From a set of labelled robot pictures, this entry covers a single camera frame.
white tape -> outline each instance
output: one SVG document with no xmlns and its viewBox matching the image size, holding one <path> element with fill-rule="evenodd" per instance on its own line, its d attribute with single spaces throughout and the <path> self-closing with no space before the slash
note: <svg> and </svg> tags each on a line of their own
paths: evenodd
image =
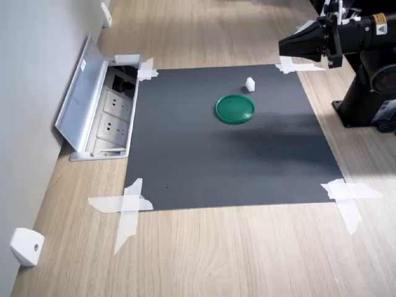
<svg viewBox="0 0 396 297">
<path fill-rule="evenodd" d="M 124 189 L 123 196 L 88 198 L 89 204 L 103 213 L 121 212 L 114 255 L 129 237 L 136 234 L 139 211 L 153 210 L 151 202 L 140 194 L 142 185 L 143 179 L 138 178 L 131 186 Z"/>
<path fill-rule="evenodd" d="M 346 183 L 336 179 L 328 184 L 321 184 L 327 191 L 329 199 L 334 199 L 341 213 L 349 234 L 353 234 L 358 223 L 362 221 L 355 199 L 381 198 L 383 195 L 363 183 Z"/>
<path fill-rule="evenodd" d="M 326 14 L 324 13 L 324 7 L 330 4 L 330 0 L 325 0 L 322 7 L 321 17 L 324 17 Z"/>
<path fill-rule="evenodd" d="M 281 64 L 276 64 L 275 66 L 282 71 L 284 74 L 291 73 L 294 71 L 325 71 L 326 69 L 315 66 L 313 63 L 306 64 L 294 64 L 291 57 L 280 56 Z"/>
<path fill-rule="evenodd" d="M 142 195 L 88 198 L 89 204 L 103 213 L 120 212 L 121 207 L 123 206 L 123 201 L 126 203 L 123 211 L 153 210 L 153 205 L 151 202 L 144 199 Z"/>
<path fill-rule="evenodd" d="M 142 80 L 150 80 L 152 77 L 157 77 L 158 72 L 156 69 L 153 69 L 154 58 L 148 59 L 146 62 L 143 62 L 140 66 L 140 69 L 137 71 L 137 78 Z"/>
<path fill-rule="evenodd" d="M 296 33 L 299 33 L 303 31 L 304 29 L 307 29 L 310 25 L 312 25 L 315 21 L 314 20 L 308 20 L 304 25 L 297 27 Z"/>
</svg>

open metal lid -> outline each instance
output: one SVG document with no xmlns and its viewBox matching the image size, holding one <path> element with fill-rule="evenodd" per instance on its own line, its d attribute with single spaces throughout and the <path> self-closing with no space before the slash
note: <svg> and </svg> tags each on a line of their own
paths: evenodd
<svg viewBox="0 0 396 297">
<path fill-rule="evenodd" d="M 108 61 L 88 36 L 55 127 L 77 152 L 89 138 Z"/>
</svg>

green lid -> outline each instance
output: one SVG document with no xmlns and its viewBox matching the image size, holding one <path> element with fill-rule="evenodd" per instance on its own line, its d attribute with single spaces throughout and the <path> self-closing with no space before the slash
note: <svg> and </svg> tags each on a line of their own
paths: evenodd
<svg viewBox="0 0 396 297">
<path fill-rule="evenodd" d="M 254 113 L 254 103 L 242 95 L 228 95 L 217 101 L 216 116 L 227 124 L 242 124 Z"/>
</svg>

gray paper sheet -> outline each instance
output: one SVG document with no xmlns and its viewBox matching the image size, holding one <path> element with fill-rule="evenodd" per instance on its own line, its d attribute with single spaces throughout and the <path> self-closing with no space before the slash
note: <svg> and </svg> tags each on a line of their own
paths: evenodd
<svg viewBox="0 0 396 297">
<path fill-rule="evenodd" d="M 128 187 L 143 178 L 154 210 L 329 201 L 321 183 L 343 176 L 296 73 L 274 65 L 158 72 L 139 85 L 125 179 Z M 218 99 L 233 93 L 256 106 L 244 124 L 215 116 Z"/>
</svg>

power socket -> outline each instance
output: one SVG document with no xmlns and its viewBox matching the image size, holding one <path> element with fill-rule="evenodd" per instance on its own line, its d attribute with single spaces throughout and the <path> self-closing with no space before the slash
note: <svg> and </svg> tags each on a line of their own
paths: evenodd
<svg viewBox="0 0 396 297">
<path fill-rule="evenodd" d="M 126 147 L 128 137 L 128 123 L 103 113 L 100 118 L 98 138 Z"/>
<path fill-rule="evenodd" d="M 105 112 L 129 122 L 132 113 L 132 101 L 120 93 L 107 90 Z"/>
</svg>

